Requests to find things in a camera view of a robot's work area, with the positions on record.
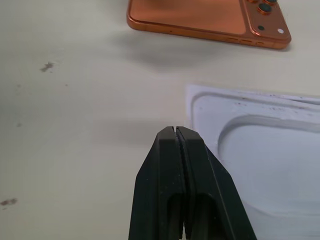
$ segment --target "white table surface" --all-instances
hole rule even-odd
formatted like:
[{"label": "white table surface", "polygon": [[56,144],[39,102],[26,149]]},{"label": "white table surface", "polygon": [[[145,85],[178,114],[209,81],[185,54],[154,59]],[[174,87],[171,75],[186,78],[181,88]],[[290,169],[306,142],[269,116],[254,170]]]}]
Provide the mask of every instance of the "white table surface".
[{"label": "white table surface", "polygon": [[188,83],[320,96],[320,1],[280,5],[285,51],[135,31],[127,0],[1,0],[0,202],[17,203],[0,239],[128,239],[136,174],[187,122]]}]

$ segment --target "black speck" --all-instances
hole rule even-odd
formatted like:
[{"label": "black speck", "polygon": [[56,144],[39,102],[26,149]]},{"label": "black speck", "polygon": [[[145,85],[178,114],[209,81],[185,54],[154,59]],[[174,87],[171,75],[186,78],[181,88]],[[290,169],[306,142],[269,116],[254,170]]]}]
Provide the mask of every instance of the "black speck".
[{"label": "black speck", "polygon": [[54,64],[52,62],[49,62],[44,65],[43,68],[40,69],[41,72],[45,73],[48,69],[52,69],[54,67]]}]

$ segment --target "smartphone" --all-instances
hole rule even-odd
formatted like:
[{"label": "smartphone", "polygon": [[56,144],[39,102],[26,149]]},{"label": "smartphone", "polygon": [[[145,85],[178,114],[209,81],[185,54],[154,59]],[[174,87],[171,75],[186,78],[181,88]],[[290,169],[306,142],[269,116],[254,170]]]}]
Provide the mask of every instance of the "smartphone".
[{"label": "smartphone", "polygon": [[284,49],[291,35],[277,0],[130,0],[136,30]]}]

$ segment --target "dark stain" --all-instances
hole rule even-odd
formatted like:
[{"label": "dark stain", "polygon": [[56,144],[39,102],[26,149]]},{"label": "dark stain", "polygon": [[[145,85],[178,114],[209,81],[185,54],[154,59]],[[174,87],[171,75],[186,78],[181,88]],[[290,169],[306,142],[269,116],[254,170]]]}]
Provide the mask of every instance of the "dark stain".
[{"label": "dark stain", "polygon": [[0,202],[0,204],[1,204],[2,206],[6,206],[6,205],[9,204],[9,200],[2,201],[2,202]]},{"label": "dark stain", "polygon": [[40,69],[40,71],[45,73],[48,69],[52,69],[53,67],[54,67],[54,64],[48,61],[48,63],[45,64],[44,67]]},{"label": "dark stain", "polygon": [[12,198],[12,199],[7,199],[7,200],[4,200],[2,202],[0,202],[0,205],[2,206],[10,206],[10,205],[14,205],[18,202],[18,199],[16,198]]}]

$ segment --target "camera lens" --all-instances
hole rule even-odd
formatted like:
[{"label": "camera lens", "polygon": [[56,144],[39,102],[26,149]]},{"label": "camera lens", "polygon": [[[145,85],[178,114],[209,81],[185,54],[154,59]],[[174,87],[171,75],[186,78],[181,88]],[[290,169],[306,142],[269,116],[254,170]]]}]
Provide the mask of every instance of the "camera lens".
[{"label": "camera lens", "polygon": [[277,3],[277,0],[263,0],[263,1],[264,1],[265,3],[271,5],[271,6],[273,6],[273,5],[275,5],[275,4]]},{"label": "camera lens", "polygon": [[260,3],[259,7],[258,7],[258,11],[262,14],[268,15],[271,13],[272,8],[270,5],[266,4],[266,3]]}]

